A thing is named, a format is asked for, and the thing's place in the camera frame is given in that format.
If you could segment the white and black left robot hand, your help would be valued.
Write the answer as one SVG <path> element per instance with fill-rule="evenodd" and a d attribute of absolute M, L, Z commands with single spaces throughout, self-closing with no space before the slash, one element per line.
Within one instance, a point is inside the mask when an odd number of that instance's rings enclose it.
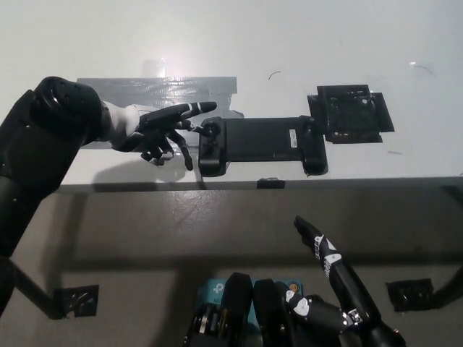
<path fill-rule="evenodd" d="M 102 102 L 102 132 L 99 142 L 108 142 L 112 149 L 123 153 L 139 153 L 140 157 L 162 166 L 174 157 L 174 143 L 181 151 L 188 171 L 193 169 L 188 144 L 180 130 L 207 135 L 208 132 L 190 119 L 216 110 L 213 101 L 182 103 L 166 108 L 132 104 L 125 108 Z"/>

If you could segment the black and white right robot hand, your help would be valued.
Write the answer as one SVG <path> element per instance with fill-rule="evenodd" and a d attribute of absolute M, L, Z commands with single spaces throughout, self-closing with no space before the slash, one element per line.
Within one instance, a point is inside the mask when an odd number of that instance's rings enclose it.
<path fill-rule="evenodd" d="M 344 312 L 357 311 L 363 327 L 373 328 L 382 321 L 381 313 L 364 283 L 328 237 L 301 216 L 296 216 L 294 226 L 302 243 L 309 247 L 319 261 L 323 272 Z"/>

